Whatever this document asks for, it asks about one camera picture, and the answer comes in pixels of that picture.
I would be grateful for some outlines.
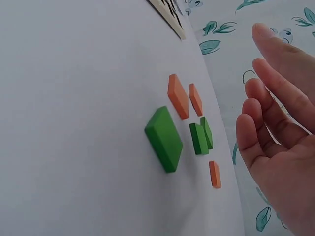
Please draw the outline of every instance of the hand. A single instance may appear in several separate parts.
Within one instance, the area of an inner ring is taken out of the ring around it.
[[[263,24],[253,26],[252,36],[266,60],[253,61],[261,80],[245,86],[248,99],[236,124],[239,150],[281,220],[297,236],[314,235],[315,58],[282,43]],[[266,87],[305,129],[283,113]]]

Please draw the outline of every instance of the green block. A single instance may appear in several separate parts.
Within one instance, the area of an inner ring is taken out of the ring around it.
[[[165,171],[175,172],[183,143],[166,106],[157,109],[144,131]]]
[[[193,148],[195,149],[196,155],[209,154],[206,135],[203,127],[199,124],[189,124],[190,133],[192,137]]]
[[[212,132],[205,117],[200,118],[200,124],[205,130],[208,149],[213,149]]]

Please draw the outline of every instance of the orange block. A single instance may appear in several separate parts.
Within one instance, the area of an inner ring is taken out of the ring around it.
[[[167,95],[181,119],[188,119],[188,95],[176,74],[169,76]]]
[[[199,97],[198,91],[194,84],[189,85],[189,98],[191,100],[192,106],[195,109],[197,115],[202,116],[202,102]]]
[[[212,186],[214,188],[221,188],[222,185],[221,185],[219,166],[217,165],[216,162],[210,161],[209,167],[210,167],[210,176],[211,176]]]

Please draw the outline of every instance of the white paper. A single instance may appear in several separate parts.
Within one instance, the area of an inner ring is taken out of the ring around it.
[[[211,81],[187,39],[145,0],[3,0],[0,7],[0,235],[243,236],[237,182]],[[214,149],[195,156],[195,83]],[[144,128],[167,106],[184,143],[166,174]],[[220,166],[222,189],[209,164]]]

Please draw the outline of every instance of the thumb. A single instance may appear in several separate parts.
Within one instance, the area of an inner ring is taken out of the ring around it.
[[[252,38],[266,61],[315,105],[315,58],[283,43],[262,23],[253,25]]]

